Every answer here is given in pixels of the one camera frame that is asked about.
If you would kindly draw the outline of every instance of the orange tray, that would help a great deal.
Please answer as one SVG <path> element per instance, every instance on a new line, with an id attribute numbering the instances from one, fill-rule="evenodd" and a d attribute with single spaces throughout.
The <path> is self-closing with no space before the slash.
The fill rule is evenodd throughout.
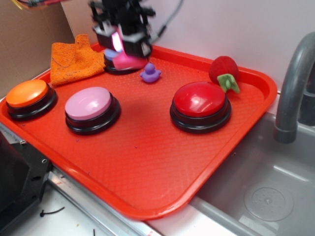
<path id="1" fill-rule="evenodd" d="M 33 120 L 13 121 L 4 99 L 0 122 L 123 215 L 138 220 L 166 216 L 190 201 L 272 104 L 277 87 L 265 74 L 240 68 L 241 93 L 227 92 L 232 105 L 228 124 L 212 133 L 190 134 L 172 124 L 171 102 L 181 86 L 210 81 L 212 60 L 154 47 L 150 61 L 162 71 L 156 83 L 145 83 L 140 72 L 105 72 L 55 87 L 56 106 Z M 50 82 L 50 71 L 37 79 Z M 76 135 L 66 126 L 65 103 L 94 86 L 119 100 L 121 116 L 99 134 Z"/>

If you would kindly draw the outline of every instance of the orange cloth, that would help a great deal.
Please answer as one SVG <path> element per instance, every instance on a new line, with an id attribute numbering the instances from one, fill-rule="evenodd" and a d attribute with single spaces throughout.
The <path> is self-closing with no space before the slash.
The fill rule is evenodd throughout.
<path id="1" fill-rule="evenodd" d="M 104 54 L 92 50 L 86 34 L 76 36 L 74 44 L 52 45 L 50 80 L 53 85 L 85 79 L 104 69 Z"/>

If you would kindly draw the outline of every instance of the stainless steel sink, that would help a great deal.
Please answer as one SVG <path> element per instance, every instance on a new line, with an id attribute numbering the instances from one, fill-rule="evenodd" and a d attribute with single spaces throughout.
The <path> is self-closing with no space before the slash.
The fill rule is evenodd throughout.
<path id="1" fill-rule="evenodd" d="M 315 235 L 315 129 L 280 144 L 274 122 L 266 113 L 191 205 L 237 235 Z"/>

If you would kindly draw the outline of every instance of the purple rubber duck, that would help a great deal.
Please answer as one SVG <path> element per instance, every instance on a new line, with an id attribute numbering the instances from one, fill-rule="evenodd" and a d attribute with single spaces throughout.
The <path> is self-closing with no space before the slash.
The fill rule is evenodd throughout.
<path id="1" fill-rule="evenodd" d="M 147 83 L 156 81 L 162 72 L 156 70 L 156 67 L 152 63 L 148 63 L 144 67 L 144 71 L 140 73 L 140 77 Z"/>

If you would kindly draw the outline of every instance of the pink object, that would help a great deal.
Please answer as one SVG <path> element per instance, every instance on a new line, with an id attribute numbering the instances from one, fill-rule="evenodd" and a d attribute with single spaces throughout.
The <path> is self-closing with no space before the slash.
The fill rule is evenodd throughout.
<path id="1" fill-rule="evenodd" d="M 146 58 L 127 56 L 124 52 L 113 58 L 114 67 L 117 70 L 138 70 L 146 66 Z"/>
<path id="2" fill-rule="evenodd" d="M 65 112 L 75 120 L 88 120 L 104 113 L 112 98 L 107 89 L 91 87 L 72 95 L 65 104 Z"/>
<path id="3" fill-rule="evenodd" d="M 122 52 L 124 50 L 123 42 L 118 32 L 112 34 L 112 42 L 117 52 Z"/>

